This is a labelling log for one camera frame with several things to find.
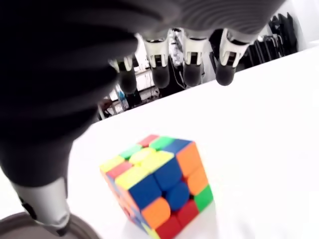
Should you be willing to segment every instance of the rubik's cube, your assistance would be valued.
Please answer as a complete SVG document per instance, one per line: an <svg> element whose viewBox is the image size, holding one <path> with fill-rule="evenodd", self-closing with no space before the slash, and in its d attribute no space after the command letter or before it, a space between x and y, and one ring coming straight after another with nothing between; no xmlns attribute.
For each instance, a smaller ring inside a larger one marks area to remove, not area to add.
<svg viewBox="0 0 319 239"><path fill-rule="evenodd" d="M171 239L213 195L195 142L150 135L100 166L130 221L154 239Z"/></svg>

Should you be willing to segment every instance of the green sticker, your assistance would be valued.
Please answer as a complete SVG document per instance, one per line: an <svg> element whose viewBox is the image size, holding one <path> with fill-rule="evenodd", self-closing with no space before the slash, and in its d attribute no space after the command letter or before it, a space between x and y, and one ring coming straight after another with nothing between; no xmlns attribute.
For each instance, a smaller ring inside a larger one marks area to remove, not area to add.
<svg viewBox="0 0 319 239"><path fill-rule="evenodd" d="M208 185L203 191L194 197L199 212L203 211L213 200L213 194Z"/></svg>
<svg viewBox="0 0 319 239"><path fill-rule="evenodd" d="M156 151L160 151L163 148L165 148L166 146L170 145L171 143L173 143L175 139L174 138L170 138L170 137L159 137L157 139L155 139L151 144L150 144L150 148L155 149Z"/></svg>
<svg viewBox="0 0 319 239"><path fill-rule="evenodd" d="M131 157L134 153L140 151L141 148L142 148L142 146L140 146L140 145L138 145L138 144L137 144L137 145L134 145L132 148L130 148L130 149L124 151L123 153L121 153L120 156L123 157L123 158L125 158L125 160L129 160L130 157Z"/></svg>

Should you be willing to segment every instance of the yellow sticker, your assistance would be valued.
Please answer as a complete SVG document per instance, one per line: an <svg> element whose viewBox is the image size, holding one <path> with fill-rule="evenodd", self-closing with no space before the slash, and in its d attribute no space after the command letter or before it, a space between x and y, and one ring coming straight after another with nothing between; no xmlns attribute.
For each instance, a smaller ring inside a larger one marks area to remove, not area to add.
<svg viewBox="0 0 319 239"><path fill-rule="evenodd" d="M158 234L155 232L155 230L150 229L147 225L145 225L144 223L142 223L143 228L145 229L145 231L151 236L151 238L153 239L160 239L160 237L158 236Z"/></svg>
<svg viewBox="0 0 319 239"><path fill-rule="evenodd" d="M153 173L174 158L173 153L165 152L165 151L158 151L154 154L150 154L147 158L145 158L142 163L141 167L147 170L149 173Z"/></svg>
<svg viewBox="0 0 319 239"><path fill-rule="evenodd" d="M100 169L102 172L106 173L113 169L114 167L118 166L120 163L123 163L125 159L121 156L116 156L112 158L111 160L108 160L104 164L100 166Z"/></svg>
<svg viewBox="0 0 319 239"><path fill-rule="evenodd" d="M115 184L125 190L129 190L135 184L144 179L149 173L138 166L134 166L115 179Z"/></svg>
<svg viewBox="0 0 319 239"><path fill-rule="evenodd" d="M155 153L156 150L153 148L143 148L139 152L133 154L129 160L130 163L134 165L141 165L141 162L146 159L152 153Z"/></svg>

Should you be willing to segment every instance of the white tabletop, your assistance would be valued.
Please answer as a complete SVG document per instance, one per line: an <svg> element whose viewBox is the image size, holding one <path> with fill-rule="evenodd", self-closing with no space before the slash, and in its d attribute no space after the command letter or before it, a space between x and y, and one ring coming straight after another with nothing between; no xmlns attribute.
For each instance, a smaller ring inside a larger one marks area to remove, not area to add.
<svg viewBox="0 0 319 239"><path fill-rule="evenodd" d="M72 212L103 239L148 238L99 164L156 133L196 141L214 194L178 239L319 238L318 56L313 48L238 72L228 87L209 82L96 123L71 151ZM22 211L2 174L0 186L0 218Z"/></svg>

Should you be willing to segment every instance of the robotic hand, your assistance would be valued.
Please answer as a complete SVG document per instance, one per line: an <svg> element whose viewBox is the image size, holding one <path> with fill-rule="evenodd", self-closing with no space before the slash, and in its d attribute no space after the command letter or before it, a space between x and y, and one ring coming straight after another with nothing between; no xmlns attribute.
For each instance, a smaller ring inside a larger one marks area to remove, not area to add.
<svg viewBox="0 0 319 239"><path fill-rule="evenodd" d="M135 33L145 40L154 81L164 87L167 30L184 28L184 78L193 86L203 41L224 28L216 77L228 85L248 44L283 1L2 1L0 166L25 210L55 235L67 232L72 143L93 122L117 75L131 79Z"/></svg>

